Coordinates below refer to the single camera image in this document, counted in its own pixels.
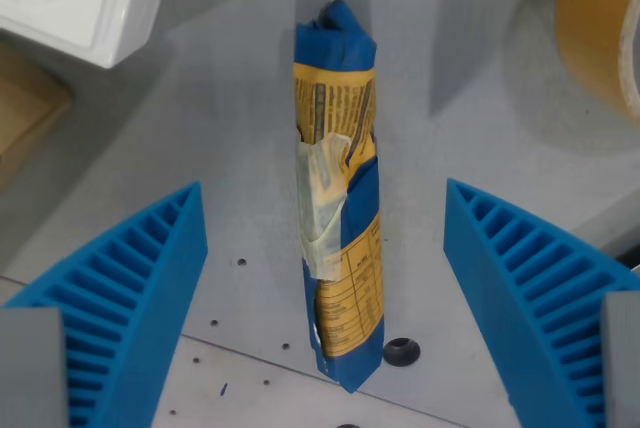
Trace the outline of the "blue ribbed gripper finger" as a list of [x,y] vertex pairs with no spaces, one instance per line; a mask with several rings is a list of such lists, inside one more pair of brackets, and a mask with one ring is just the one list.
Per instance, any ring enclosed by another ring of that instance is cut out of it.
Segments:
[[447,182],[444,252],[524,427],[603,427],[600,314],[627,267],[559,227]]
[[201,186],[192,183],[7,302],[59,311],[71,426],[151,426],[207,254]]

